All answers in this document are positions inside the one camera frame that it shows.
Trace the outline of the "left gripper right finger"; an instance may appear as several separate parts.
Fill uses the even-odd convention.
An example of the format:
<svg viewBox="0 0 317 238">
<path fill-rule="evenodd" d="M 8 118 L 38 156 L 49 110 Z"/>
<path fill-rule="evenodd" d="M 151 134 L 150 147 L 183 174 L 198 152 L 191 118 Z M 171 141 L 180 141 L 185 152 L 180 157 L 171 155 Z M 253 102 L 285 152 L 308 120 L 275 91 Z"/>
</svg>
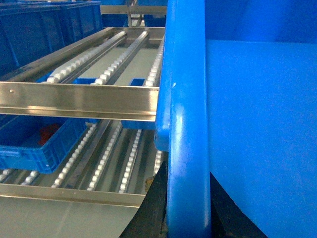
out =
<svg viewBox="0 0 317 238">
<path fill-rule="evenodd" d="M 213 238 L 267 237 L 235 204 L 224 188 L 210 174 L 211 236 Z"/>
</svg>

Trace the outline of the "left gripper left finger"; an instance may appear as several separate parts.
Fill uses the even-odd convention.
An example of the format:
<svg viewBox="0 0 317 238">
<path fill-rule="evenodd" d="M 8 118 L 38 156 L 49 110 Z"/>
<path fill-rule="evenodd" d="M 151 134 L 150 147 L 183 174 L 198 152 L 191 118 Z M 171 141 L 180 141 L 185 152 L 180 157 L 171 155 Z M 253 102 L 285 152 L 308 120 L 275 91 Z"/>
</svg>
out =
<svg viewBox="0 0 317 238">
<path fill-rule="evenodd" d="M 164 161 L 121 238 L 166 238 L 167 164 Z"/>
</svg>

